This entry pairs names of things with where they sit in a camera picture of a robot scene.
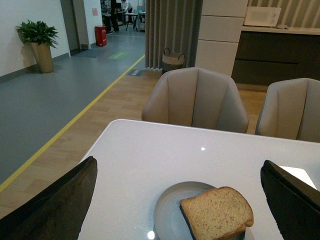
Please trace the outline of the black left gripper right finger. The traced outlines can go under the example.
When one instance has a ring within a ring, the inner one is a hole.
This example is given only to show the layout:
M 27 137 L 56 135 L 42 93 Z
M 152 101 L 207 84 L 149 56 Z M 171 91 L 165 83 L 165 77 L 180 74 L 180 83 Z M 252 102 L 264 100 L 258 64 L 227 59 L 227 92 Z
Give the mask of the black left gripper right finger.
M 320 238 L 320 192 L 270 160 L 260 169 L 268 207 L 285 240 Z

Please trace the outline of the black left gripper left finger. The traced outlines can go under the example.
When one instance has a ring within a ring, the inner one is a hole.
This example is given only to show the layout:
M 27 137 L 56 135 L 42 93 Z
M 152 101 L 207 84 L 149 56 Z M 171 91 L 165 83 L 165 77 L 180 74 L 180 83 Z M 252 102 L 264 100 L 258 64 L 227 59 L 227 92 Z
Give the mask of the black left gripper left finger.
M 98 174 L 89 156 L 0 220 L 2 240 L 76 240 L 92 201 Z

